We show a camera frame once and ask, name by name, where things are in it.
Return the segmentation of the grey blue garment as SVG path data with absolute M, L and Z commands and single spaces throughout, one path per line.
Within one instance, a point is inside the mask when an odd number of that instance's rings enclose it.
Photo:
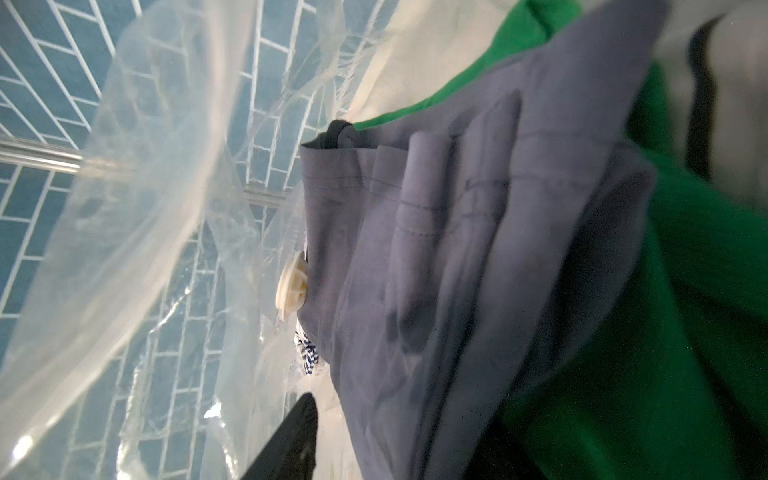
M 668 9 L 605 2 L 437 105 L 303 145 L 299 319 L 365 478 L 461 478 L 608 316 L 656 185 L 625 129 Z

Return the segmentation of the clear vacuum bag with valve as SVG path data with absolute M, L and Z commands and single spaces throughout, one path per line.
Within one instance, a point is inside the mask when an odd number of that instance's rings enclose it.
M 509 1 L 51 2 L 52 73 L 107 67 L 72 149 L 1 141 L 1 475 L 236 479 L 315 390 L 316 477 L 356 479 L 327 373 L 275 307 L 304 235 L 300 146 L 422 100 Z

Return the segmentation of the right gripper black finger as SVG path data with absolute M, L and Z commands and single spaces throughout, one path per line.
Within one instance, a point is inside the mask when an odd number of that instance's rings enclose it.
M 311 393 L 304 393 L 241 479 L 312 479 L 316 466 L 317 434 L 316 401 Z

